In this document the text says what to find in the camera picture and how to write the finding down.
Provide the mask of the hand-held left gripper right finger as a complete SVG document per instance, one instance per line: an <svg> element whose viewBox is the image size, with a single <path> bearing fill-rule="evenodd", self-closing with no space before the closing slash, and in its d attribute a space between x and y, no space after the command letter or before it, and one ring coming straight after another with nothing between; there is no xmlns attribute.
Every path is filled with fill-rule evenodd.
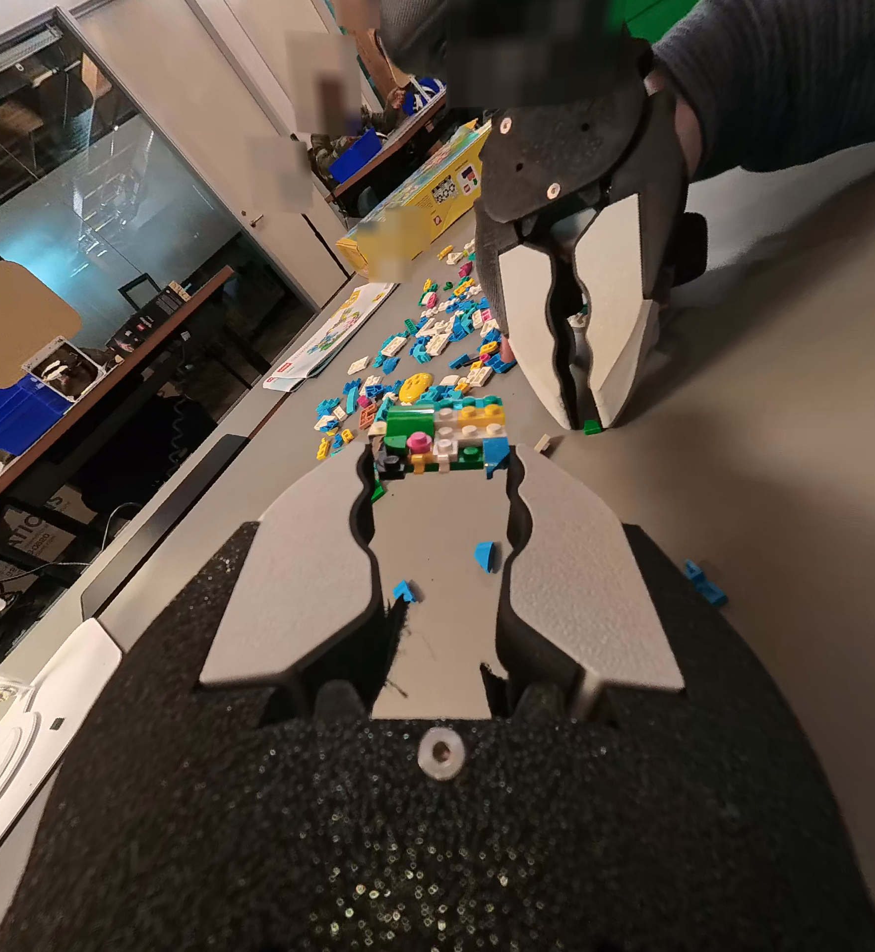
<svg viewBox="0 0 875 952"><path fill-rule="evenodd" d="M606 688L678 694L685 680L622 521L597 493L537 450L511 447L496 653L500 711L553 685L586 718Z"/></svg>

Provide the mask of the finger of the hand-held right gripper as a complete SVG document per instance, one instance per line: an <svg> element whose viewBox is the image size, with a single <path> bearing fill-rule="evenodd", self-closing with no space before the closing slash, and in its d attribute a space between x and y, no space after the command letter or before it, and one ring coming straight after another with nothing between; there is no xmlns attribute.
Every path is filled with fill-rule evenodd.
<svg viewBox="0 0 875 952"><path fill-rule="evenodd" d="M643 288L640 199L603 208L574 246L586 293L588 387L603 427L614 426L637 386L658 330L658 304Z"/></svg>
<svg viewBox="0 0 875 952"><path fill-rule="evenodd" d="M582 428L577 333L582 303L555 240L526 242L499 259L507 336L539 402L564 429Z"/></svg>

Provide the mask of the pile of toy bricks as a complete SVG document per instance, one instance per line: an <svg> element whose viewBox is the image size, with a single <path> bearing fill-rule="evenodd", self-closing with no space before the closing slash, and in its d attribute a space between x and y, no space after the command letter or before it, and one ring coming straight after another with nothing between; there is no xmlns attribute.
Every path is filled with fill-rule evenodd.
<svg viewBox="0 0 875 952"><path fill-rule="evenodd" d="M477 280L476 241L445 246L437 262L444 271L423 282L419 312L408 312L374 353L344 366L336 395L316 405L319 463L358 438L371 442L372 424L392 406L496 396L491 384L515 368L504 359L498 322Z"/></svg>

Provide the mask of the multicoloured toy brick assembly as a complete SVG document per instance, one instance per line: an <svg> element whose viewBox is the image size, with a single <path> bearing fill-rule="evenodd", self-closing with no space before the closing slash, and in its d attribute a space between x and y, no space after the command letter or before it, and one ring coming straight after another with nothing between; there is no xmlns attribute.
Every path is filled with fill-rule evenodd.
<svg viewBox="0 0 875 952"><path fill-rule="evenodd" d="M383 422L372 424L370 436L372 502L385 494L387 482L410 475L481 471L491 479L511 460L502 398L493 395L393 406Z"/></svg>

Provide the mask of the person's right forearm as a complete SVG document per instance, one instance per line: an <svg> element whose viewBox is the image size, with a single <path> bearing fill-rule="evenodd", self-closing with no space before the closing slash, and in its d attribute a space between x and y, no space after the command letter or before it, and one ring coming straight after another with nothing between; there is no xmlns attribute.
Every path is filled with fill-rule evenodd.
<svg viewBox="0 0 875 952"><path fill-rule="evenodd" d="M702 127L697 181L875 142L875 1L699 2L654 51Z"/></svg>

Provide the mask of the grey desk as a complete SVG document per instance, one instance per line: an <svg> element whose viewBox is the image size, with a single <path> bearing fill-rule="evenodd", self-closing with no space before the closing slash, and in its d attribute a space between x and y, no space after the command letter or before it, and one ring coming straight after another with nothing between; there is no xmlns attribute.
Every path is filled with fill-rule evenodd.
<svg viewBox="0 0 875 952"><path fill-rule="evenodd" d="M489 389L513 439L549 435L555 463L724 589L724 617L822 761L875 899L875 146L777 175L726 173L690 200L722 267L679 289L670 356L622 425L560 431L520 367ZM100 624L121 649L233 530L316 466L316 404L412 314L436 254L420 256L414 283L321 375L284 400L258 387L225 416L201 452L223 433L250 442L105 606ZM463 473L453 491L410 479L380 500L386 597L408 579L422 604L409 609L377 717L487 713L479 664L496 662L500 582L473 553L491 539L509 548L501 476Z"/></svg>

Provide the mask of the person's right hand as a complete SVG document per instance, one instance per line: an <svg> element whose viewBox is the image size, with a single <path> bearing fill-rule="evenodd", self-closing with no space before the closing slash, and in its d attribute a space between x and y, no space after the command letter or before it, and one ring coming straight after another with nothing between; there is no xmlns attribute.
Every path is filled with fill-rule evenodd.
<svg viewBox="0 0 875 952"><path fill-rule="evenodd" d="M681 94L676 97L674 129L682 148L689 181L693 181L703 159L704 138L692 105Z"/></svg>

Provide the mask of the blue clip toy brick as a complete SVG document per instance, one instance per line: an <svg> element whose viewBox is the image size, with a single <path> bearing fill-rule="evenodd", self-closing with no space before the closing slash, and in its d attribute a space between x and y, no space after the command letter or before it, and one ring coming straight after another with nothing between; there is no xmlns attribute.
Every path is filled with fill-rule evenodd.
<svg viewBox="0 0 875 952"><path fill-rule="evenodd" d="M700 565L687 559L684 563L684 574L692 584L694 591L708 604L716 608L727 605L728 597L725 592L708 579Z"/></svg>

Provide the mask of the yellow toy set box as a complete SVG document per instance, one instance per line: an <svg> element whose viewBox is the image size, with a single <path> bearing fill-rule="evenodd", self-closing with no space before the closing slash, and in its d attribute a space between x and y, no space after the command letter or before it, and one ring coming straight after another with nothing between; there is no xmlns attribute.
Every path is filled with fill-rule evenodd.
<svg viewBox="0 0 875 952"><path fill-rule="evenodd" d="M354 271L372 279L396 279L481 194L480 152L492 122L461 126L451 140L382 200L336 249Z"/></svg>

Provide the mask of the green plastic bin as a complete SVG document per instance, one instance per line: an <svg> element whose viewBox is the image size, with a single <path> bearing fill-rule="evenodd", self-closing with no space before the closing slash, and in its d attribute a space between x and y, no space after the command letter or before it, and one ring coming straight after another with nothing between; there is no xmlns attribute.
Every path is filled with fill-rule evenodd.
<svg viewBox="0 0 875 952"><path fill-rule="evenodd" d="M630 35L657 42L697 6L698 1L613 1L611 11L621 16Z"/></svg>

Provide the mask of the instruction booklet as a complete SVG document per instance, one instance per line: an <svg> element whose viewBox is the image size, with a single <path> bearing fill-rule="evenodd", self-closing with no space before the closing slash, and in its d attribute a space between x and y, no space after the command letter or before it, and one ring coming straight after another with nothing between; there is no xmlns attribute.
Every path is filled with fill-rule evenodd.
<svg viewBox="0 0 875 952"><path fill-rule="evenodd" d="M263 388L289 393L320 373L397 287L372 282L355 288L297 351L264 377Z"/></svg>

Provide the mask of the wood-edged table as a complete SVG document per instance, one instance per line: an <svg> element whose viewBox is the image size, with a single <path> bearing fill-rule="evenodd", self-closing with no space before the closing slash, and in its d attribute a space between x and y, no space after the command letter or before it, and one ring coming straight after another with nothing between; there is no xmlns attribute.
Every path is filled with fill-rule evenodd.
<svg viewBox="0 0 875 952"><path fill-rule="evenodd" d="M165 324L155 330L136 351L119 363L108 375L96 384L90 393L83 396L39 440L28 447L23 454L11 460L0 471L0 497L10 489L24 474L34 467L52 446L63 439L67 433L76 429L80 422L90 416L102 402L124 381L146 367L154 360L154 355L167 347L167 342L181 332L181 327L193 317L211 298L220 293L235 271L229 266L220 268L214 277L195 292L188 301L173 313Z"/></svg>

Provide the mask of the white display stand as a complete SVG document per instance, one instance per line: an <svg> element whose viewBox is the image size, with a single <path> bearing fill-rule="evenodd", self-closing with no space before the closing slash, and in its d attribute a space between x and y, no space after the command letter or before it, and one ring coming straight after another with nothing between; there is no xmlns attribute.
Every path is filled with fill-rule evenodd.
<svg viewBox="0 0 875 952"><path fill-rule="evenodd" d="M121 660L122 649L91 619L33 681L0 670L0 843L59 764Z"/></svg>

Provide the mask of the clear acrylic box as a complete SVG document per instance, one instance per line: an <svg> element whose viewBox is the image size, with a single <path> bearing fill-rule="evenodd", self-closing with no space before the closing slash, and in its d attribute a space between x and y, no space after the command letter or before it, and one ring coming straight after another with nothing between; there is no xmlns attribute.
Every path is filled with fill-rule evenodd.
<svg viewBox="0 0 875 952"><path fill-rule="evenodd" d="M105 367L63 336L50 341L22 365L27 375L75 404L105 379Z"/></svg>

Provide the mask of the tan rounded board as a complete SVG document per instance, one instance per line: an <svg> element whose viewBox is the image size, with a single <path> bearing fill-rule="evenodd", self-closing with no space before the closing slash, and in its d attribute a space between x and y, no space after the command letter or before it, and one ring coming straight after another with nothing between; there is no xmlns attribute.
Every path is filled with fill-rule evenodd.
<svg viewBox="0 0 875 952"><path fill-rule="evenodd" d="M59 338L82 329L76 309L27 268L0 261L0 388L12 387L24 365Z"/></svg>

